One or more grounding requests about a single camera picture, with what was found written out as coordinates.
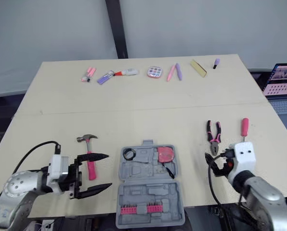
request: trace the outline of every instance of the gray wall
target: gray wall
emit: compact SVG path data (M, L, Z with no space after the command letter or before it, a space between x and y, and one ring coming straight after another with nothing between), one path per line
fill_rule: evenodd
M287 0L120 0L130 58L237 53L287 62Z
M26 91L43 61L115 58L104 0L0 0L0 95Z

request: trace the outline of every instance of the purple marker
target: purple marker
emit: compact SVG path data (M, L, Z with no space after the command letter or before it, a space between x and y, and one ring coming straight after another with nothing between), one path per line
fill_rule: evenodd
M177 69L178 78L181 81L182 80L182 71L181 71L180 65L178 63L176 63L176 69Z
M216 59L215 62L214 62L214 66L213 66L213 69L216 68L216 66L220 63L220 59Z

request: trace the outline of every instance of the beige table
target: beige table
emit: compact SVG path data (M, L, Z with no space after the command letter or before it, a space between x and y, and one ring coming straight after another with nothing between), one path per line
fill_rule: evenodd
M216 57L221 59L213 70ZM194 58L208 71L200 77L189 65ZM183 81L176 74L165 76L179 62ZM164 69L161 79L145 75L150 65ZM88 66L97 68L92 83L81 83ZM95 81L109 69L138 68L140 75L115 77L102 86ZM70 162L85 153L75 137L91 133L93 150L110 155L97 162L98 178L84 179L83 189L100 183L113 185L101 194L82 200L49 193L37 198L31 217L86 215L116 211L120 150L141 145L144 139L156 144L173 144L177 149L179 174L185 206L214 204L204 152L209 151L206 122L220 121L222 143L240 142L240 121L250 119L247 140L254 144L262 176L287 196L287 131L261 94L237 55L172 57L129 60L98 60L43 63L0 145L0 191L22 156L33 146L48 140L62 145ZM37 149L20 170L48 165L53 146ZM215 192L223 203L238 200L227 179L213 179Z

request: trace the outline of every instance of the laptop screen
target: laptop screen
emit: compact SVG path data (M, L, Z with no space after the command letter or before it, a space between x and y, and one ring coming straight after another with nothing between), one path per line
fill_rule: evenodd
M276 64L263 88L263 94L269 96L287 96L287 64Z

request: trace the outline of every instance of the hammer head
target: hammer head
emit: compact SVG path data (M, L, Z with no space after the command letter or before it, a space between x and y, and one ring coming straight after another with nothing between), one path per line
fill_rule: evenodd
M97 139L97 136L86 134L86 135L83 135L82 137L77 137L76 140L77 142L82 142L82 141L89 141L91 138Z

